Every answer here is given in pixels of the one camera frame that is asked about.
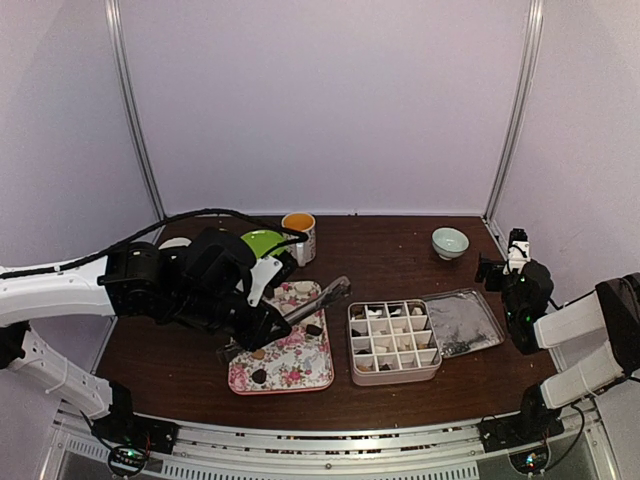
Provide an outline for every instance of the white enclosure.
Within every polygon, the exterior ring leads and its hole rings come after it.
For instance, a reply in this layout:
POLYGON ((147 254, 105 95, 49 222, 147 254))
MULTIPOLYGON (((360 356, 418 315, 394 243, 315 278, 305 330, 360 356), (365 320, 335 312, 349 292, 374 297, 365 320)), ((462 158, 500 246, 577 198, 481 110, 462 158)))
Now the white enclosure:
POLYGON ((125 0, 169 214, 476 214, 529 2, 125 0))
MULTIPOLYGON (((547 1, 540 57, 496 221, 525 228, 556 301, 640 270, 640 3, 547 1)), ((563 349, 571 364, 599 336, 563 349)), ((599 402, 636 479, 640 385, 599 402)))
MULTIPOLYGON (((103 4, 5 1, 0 38, 0 265, 82 256, 152 223, 103 4)), ((91 368, 110 321, 35 325, 91 368)), ((58 404, 0 371, 0 477, 36 478, 58 404)))
MULTIPOLYGON (((530 5, 542 4, 110 2, 168 214, 483 214, 530 5)), ((502 240, 527 230, 561 303, 640 270, 640 2, 547 0, 542 12, 522 130, 488 220, 502 240)), ((105 4, 5 0, 0 38, 0 265, 81 256, 154 221, 105 4)), ((37 328, 89 367, 109 322, 86 320, 37 328)), ((561 367, 601 339, 564 348, 561 367)), ((598 403, 622 478, 636 479, 640 386, 598 403)), ((20 439, 2 442, 0 476, 35 476, 57 404, 0 371, 3 436, 20 439)))

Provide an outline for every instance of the compartment organizer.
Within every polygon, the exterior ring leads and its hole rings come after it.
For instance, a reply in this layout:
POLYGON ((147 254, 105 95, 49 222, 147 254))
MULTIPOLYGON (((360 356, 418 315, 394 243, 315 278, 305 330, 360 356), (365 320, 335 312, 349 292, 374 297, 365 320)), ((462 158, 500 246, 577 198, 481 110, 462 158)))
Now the compartment organizer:
POLYGON ((354 303, 347 334, 357 385, 430 380, 442 364, 422 300, 354 303))

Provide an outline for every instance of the metal tray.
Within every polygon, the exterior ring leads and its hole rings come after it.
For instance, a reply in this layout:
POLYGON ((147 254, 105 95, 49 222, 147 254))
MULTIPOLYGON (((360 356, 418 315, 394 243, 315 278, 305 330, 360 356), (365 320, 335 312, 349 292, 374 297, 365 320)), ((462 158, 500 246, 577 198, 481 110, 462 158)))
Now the metal tray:
POLYGON ((500 345, 505 334, 482 294, 475 288, 422 297, 444 358, 500 345))

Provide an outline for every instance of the wooden table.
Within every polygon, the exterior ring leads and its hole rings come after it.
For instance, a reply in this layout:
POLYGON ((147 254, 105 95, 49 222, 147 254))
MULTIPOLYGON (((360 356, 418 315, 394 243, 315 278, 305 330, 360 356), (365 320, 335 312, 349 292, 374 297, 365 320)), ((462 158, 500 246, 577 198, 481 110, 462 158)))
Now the wooden table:
MULTIPOLYGON (((162 239, 193 238, 205 226, 237 228, 215 217, 171 225, 162 239)), ((242 230, 252 228, 243 225, 242 230)), ((349 301, 327 311, 335 381, 315 393, 235 395, 227 368, 215 355, 226 339, 177 325, 157 327, 148 318, 122 319, 113 332, 98 374, 133 393, 140 413, 238 427, 351 430, 393 428, 481 417, 519 409, 526 387, 555 373, 549 355, 522 356, 507 340, 476 354, 445 360, 429 382, 357 387, 351 381, 345 321, 355 301, 407 299, 476 286, 480 251, 499 258, 479 218, 320 217, 318 255, 292 279, 325 286, 346 274, 353 285, 349 301), (431 232, 452 226, 469 237, 461 258, 445 262, 431 247, 431 232)), ((504 322, 500 297, 484 293, 504 322)))

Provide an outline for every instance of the white mug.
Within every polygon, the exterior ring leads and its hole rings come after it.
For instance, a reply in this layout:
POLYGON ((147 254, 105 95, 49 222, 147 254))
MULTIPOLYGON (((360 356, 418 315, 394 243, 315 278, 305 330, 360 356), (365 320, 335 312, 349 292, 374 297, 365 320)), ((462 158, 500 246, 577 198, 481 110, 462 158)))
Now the white mug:
POLYGON ((303 243, 289 245, 289 253, 298 262, 299 267, 304 267, 316 258, 316 219, 310 213, 294 212, 282 219, 282 226, 309 235, 309 240, 303 243))

